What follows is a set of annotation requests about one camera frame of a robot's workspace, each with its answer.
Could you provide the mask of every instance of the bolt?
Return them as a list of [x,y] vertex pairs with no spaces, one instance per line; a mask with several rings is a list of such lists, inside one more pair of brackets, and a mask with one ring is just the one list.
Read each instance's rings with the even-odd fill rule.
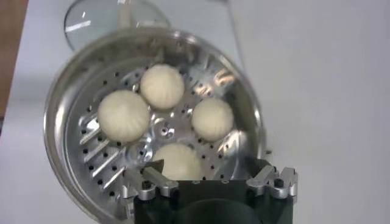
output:
[[274,180],[274,186],[275,186],[275,187],[281,188],[281,187],[283,187],[284,185],[285,185],[285,182],[284,182],[282,179],[276,178],[276,179]]
[[152,183],[148,180],[142,182],[142,190],[148,190],[152,187]]

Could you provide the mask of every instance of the white surface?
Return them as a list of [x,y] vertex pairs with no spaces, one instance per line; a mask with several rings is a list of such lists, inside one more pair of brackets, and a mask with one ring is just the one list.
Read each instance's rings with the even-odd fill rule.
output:
[[[40,125],[54,73],[71,55],[62,33],[69,4],[36,0],[27,9],[0,140],[1,223],[94,223],[58,184]],[[296,223],[390,220],[389,7],[386,0],[233,2],[273,162],[300,174]]]
[[299,173],[295,223],[389,223],[390,2],[233,2],[276,166]]

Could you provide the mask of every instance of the stainless steel pot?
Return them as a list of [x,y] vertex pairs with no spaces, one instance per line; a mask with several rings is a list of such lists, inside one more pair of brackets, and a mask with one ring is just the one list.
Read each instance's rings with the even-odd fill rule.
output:
[[[136,142],[107,139],[96,119],[97,107],[117,89],[138,91],[143,72],[156,63],[175,66],[186,91],[172,110],[151,109],[151,126]],[[222,140],[205,142],[191,129],[191,112],[202,99],[224,99],[235,115]],[[169,130],[172,135],[165,135]],[[204,180],[247,178],[244,156],[262,158],[265,138],[258,101],[236,66],[192,34],[159,28],[122,30],[76,54],[61,71],[44,111],[44,140],[51,166],[65,191],[101,223],[126,220],[118,202],[121,172],[137,169],[169,142],[196,151]]]

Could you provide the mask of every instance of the steamed bun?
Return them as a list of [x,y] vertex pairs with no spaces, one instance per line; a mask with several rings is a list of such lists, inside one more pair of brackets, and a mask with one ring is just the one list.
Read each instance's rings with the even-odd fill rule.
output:
[[226,136],[233,127],[233,111],[223,100],[209,98],[196,105],[192,125],[195,132],[208,141]]
[[188,146],[172,143],[163,146],[153,160],[164,160],[162,174],[171,180],[200,180],[202,174],[196,153]]
[[97,118],[109,139],[130,142],[149,126],[150,114],[144,100],[128,90],[110,93],[100,103]]
[[155,65],[141,79],[141,94],[154,107],[169,109],[183,97],[184,80],[178,70],[169,65]]

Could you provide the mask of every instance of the perforated steamer rack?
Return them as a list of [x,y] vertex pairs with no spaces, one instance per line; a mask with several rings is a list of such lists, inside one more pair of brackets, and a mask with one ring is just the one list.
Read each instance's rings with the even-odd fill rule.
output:
[[[149,107],[150,127],[137,141],[107,139],[96,119],[99,103],[118,89],[138,92],[143,73],[157,63],[183,75],[182,100],[167,111]],[[191,128],[193,108],[208,97],[225,100],[235,116],[233,130],[216,142],[204,141]],[[247,178],[243,158],[265,153],[260,107],[242,73],[206,41],[161,28],[122,30],[76,54],[49,92],[44,140],[60,184],[101,223],[129,222],[119,202],[121,173],[142,168],[165,144],[190,146],[202,163],[203,180]]]

